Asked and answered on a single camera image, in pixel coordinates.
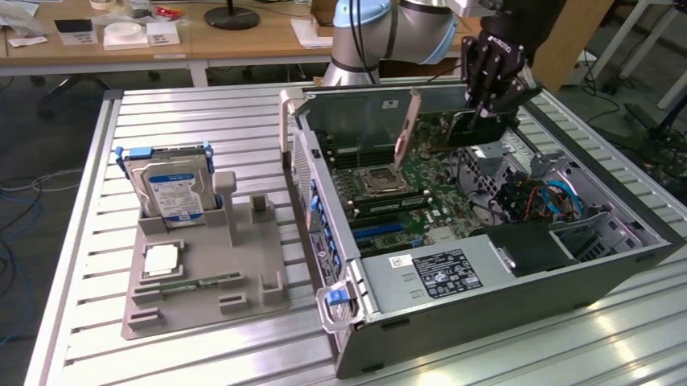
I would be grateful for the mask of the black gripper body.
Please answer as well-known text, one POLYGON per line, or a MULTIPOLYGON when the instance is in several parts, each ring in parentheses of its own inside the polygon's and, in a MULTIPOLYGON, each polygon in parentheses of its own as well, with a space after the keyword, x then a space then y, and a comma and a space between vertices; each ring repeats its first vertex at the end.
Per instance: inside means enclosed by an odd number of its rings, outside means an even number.
POLYGON ((524 47, 524 57, 533 60, 536 51, 552 32, 565 0, 488 1, 494 14, 480 19, 486 33, 524 47))

